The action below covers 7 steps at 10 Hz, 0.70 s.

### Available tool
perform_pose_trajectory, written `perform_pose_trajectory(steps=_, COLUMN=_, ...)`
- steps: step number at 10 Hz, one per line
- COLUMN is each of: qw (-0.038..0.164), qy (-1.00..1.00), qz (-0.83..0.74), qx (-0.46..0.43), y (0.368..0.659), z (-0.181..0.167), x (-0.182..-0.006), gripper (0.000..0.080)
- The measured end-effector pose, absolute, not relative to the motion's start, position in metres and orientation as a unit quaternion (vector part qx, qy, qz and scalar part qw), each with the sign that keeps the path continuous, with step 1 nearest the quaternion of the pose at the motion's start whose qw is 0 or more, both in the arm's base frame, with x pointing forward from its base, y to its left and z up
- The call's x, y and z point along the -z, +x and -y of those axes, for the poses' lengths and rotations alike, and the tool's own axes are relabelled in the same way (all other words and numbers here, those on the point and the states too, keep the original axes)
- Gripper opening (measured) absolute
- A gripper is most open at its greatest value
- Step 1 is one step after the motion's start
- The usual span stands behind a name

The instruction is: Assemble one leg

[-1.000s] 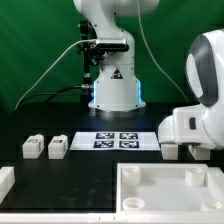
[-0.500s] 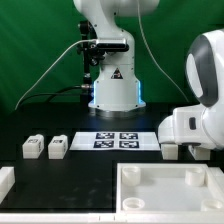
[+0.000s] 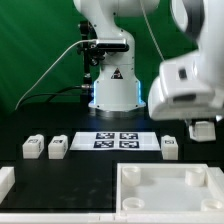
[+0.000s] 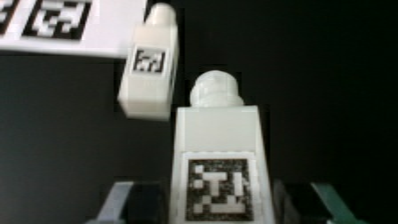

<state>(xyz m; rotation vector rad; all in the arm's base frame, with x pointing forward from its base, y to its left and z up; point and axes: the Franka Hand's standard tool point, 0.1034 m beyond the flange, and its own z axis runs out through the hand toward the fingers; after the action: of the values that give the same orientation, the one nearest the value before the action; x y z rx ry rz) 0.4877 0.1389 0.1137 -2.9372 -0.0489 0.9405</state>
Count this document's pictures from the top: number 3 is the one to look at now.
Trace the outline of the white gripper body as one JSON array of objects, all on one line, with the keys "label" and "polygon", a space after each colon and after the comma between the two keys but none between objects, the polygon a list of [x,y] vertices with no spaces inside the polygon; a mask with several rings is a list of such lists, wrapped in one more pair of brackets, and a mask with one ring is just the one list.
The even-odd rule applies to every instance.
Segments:
[{"label": "white gripper body", "polygon": [[214,97],[205,104],[168,104],[164,101],[159,77],[150,89],[148,96],[149,115],[153,120],[193,120],[224,116],[224,94]]}]

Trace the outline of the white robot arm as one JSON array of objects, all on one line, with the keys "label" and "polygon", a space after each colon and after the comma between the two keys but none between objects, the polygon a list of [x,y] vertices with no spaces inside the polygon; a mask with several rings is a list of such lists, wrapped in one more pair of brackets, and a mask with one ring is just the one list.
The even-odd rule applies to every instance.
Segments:
[{"label": "white robot arm", "polygon": [[135,76],[135,40],[114,18],[140,16],[160,0],[73,0],[96,32],[91,52],[100,64],[89,107],[129,112],[146,107],[153,120],[224,116],[224,0],[171,0],[174,21],[198,48],[163,61],[143,102]]}]

